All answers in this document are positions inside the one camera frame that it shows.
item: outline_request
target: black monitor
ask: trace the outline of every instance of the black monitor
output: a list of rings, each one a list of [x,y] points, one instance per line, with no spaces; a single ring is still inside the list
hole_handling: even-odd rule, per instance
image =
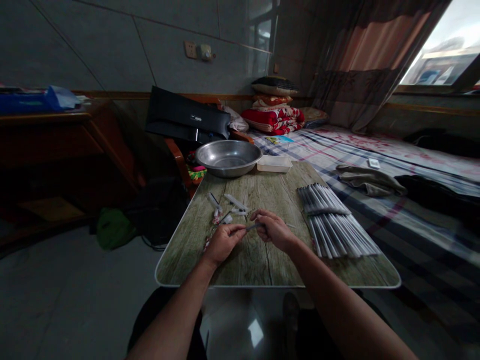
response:
[[[151,87],[145,131],[206,144],[229,138],[230,114],[157,86]]]

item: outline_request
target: gray tile floor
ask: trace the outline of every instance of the gray tile floor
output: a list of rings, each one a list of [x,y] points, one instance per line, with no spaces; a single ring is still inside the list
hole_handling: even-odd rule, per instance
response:
[[[1,259],[1,358],[122,359],[135,318],[157,287],[159,257],[139,238],[103,251],[81,227]],[[284,358],[286,292],[210,289],[200,328],[208,358]],[[306,291],[294,293],[302,307],[313,307]],[[479,358],[478,348],[459,346],[388,291],[364,294],[421,359]]]

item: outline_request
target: brown curtain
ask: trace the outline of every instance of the brown curtain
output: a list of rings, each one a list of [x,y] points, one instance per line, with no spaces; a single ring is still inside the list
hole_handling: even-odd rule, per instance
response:
[[[324,0],[313,105],[365,133],[451,0]]]

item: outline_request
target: bundle of white paper tubes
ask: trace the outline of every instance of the bundle of white paper tubes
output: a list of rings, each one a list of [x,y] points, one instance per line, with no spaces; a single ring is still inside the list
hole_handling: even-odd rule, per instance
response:
[[[326,186],[314,183],[297,189],[307,215],[351,214],[335,193]]]
[[[335,193],[313,184],[297,189],[308,216],[308,226],[321,258],[359,258],[381,250]]]

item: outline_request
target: person's left hand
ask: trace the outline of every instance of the person's left hand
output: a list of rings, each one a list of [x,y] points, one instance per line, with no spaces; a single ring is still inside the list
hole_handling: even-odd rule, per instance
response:
[[[245,236],[245,225],[220,225],[210,239],[203,257],[214,266],[219,266],[229,257],[235,245]]]

